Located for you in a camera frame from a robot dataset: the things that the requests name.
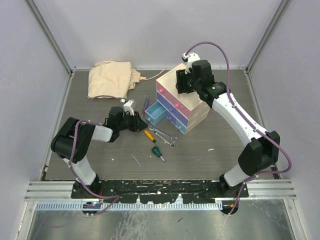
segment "blue drawer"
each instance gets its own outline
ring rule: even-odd
[[[183,134],[186,134],[187,132],[187,128],[181,123],[179,122],[177,119],[175,121],[175,126],[177,129],[179,129]]]
[[[156,92],[156,99],[184,126],[188,125],[188,119],[186,119],[174,106],[172,106],[171,103],[168,102],[159,92]]]
[[[170,122],[176,125],[176,118],[170,112],[166,111],[165,116]]]
[[[166,117],[166,112],[167,110],[156,101],[147,110],[145,110],[145,118],[153,125],[157,125]]]

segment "white wall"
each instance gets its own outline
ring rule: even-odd
[[[13,239],[68,80],[22,0],[0,3],[0,235]]]
[[[319,12],[318,0],[293,0],[251,72],[268,128],[280,133],[292,158],[287,176],[314,239],[320,234]]]
[[[78,69],[131,61],[172,68],[193,44],[212,41],[231,67],[246,67],[281,0],[35,0],[59,45]],[[226,67],[212,46],[198,48]]]

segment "screwdriver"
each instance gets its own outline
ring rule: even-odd
[[[144,118],[144,115],[145,115],[145,112],[146,112],[146,109],[148,107],[148,104],[149,104],[149,98],[147,98],[144,102],[144,106],[143,106],[143,109],[142,109],[142,116],[141,116],[141,119]]]
[[[157,146],[154,146],[153,148],[151,148],[151,151],[154,153],[154,155],[156,155],[158,158],[161,158],[162,161],[166,162],[164,160],[164,158],[162,157],[162,153],[160,152],[159,148]]]
[[[155,138],[150,134],[150,132],[148,132],[148,130],[144,130],[145,135],[155,144],[157,144],[159,146],[159,144],[156,142]]]

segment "wrench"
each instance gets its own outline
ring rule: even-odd
[[[169,144],[171,148],[175,147],[175,145],[172,142],[169,142],[167,139],[161,136],[157,131],[153,131],[153,133],[156,134],[159,138],[161,138],[166,144]]]
[[[167,137],[168,139],[171,140],[172,143],[175,143],[176,140],[178,139],[176,136],[170,136],[170,135],[164,133],[163,131],[160,131],[160,130],[156,129],[156,127],[153,126],[153,125],[150,125],[149,129],[150,129],[150,130],[153,130],[153,131],[154,131],[154,132],[153,132],[154,134],[156,134],[155,132],[158,132],[159,134]]]

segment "green screwdriver handle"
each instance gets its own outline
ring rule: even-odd
[[[153,148],[151,148],[151,151],[154,153],[154,155],[156,155],[158,158],[160,158],[162,156],[162,153],[160,152],[159,148],[157,146],[154,146]]]

